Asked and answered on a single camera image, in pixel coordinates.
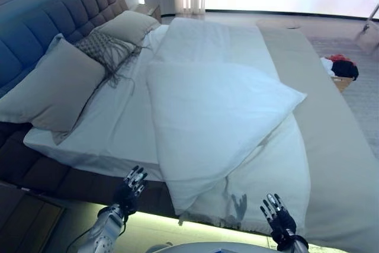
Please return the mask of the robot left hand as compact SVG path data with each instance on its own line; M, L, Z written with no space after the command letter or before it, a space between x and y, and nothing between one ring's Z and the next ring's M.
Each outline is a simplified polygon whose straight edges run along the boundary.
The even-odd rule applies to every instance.
M116 189L113 203L119 205L124 216L129 216L137 211L137 200L146 188L146 177L147 173L144 168L136 165Z

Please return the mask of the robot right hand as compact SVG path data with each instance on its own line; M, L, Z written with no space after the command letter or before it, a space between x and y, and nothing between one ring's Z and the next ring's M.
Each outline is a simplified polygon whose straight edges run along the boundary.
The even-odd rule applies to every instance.
M260 210L271 228L271 237L276 243L296 233L297 225L278 194L268 193L262 200Z

